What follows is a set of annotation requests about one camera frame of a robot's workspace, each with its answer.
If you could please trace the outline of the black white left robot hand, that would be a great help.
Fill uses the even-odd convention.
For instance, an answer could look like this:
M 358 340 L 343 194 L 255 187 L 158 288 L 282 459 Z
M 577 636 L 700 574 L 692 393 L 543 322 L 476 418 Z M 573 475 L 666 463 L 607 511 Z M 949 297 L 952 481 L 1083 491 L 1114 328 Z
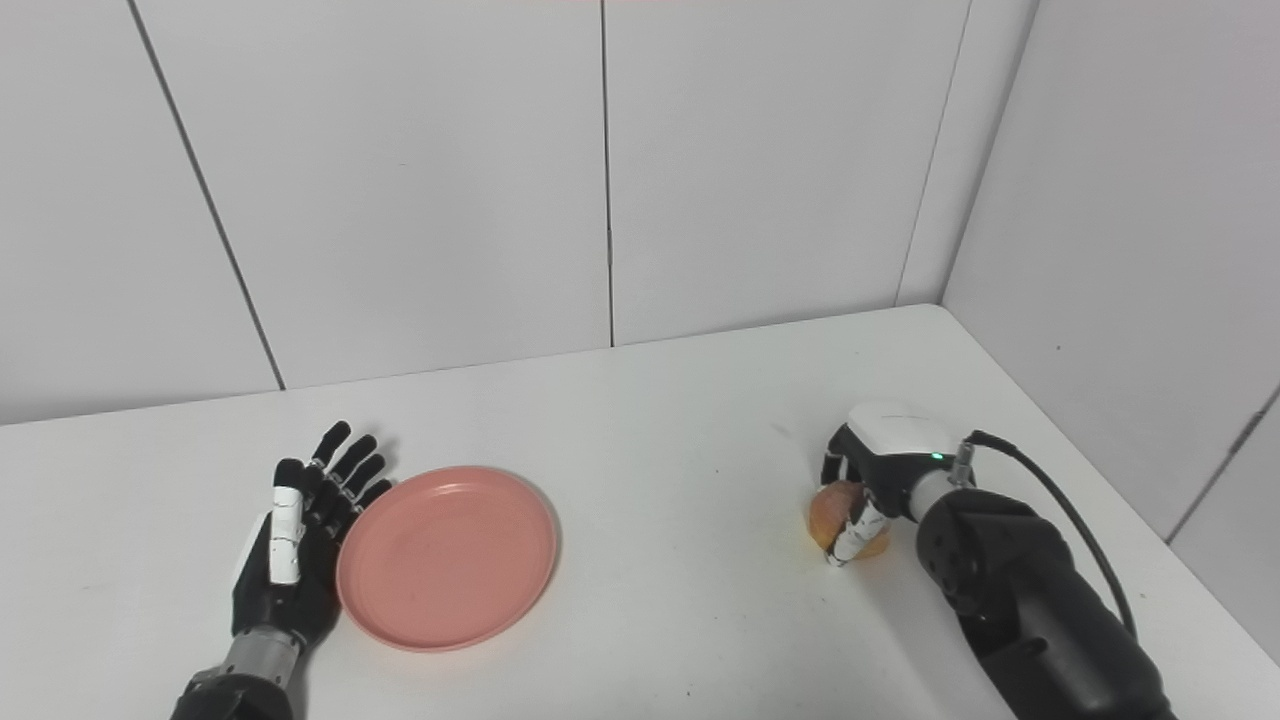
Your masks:
M 335 625 L 339 552 L 360 516 L 393 487 L 376 438 L 351 434 L 339 420 L 311 457 L 276 464 L 271 510 L 232 591 L 233 635 L 271 628 L 310 650 Z

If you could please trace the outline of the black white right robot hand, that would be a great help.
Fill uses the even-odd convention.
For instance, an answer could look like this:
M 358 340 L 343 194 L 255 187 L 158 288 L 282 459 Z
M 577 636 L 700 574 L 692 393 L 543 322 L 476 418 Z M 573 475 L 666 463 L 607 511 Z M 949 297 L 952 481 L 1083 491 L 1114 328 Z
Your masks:
M 808 519 L 828 564 L 886 550 L 888 524 L 919 523 L 955 477 L 960 442 L 928 413 L 901 401 L 863 401 L 831 437 Z

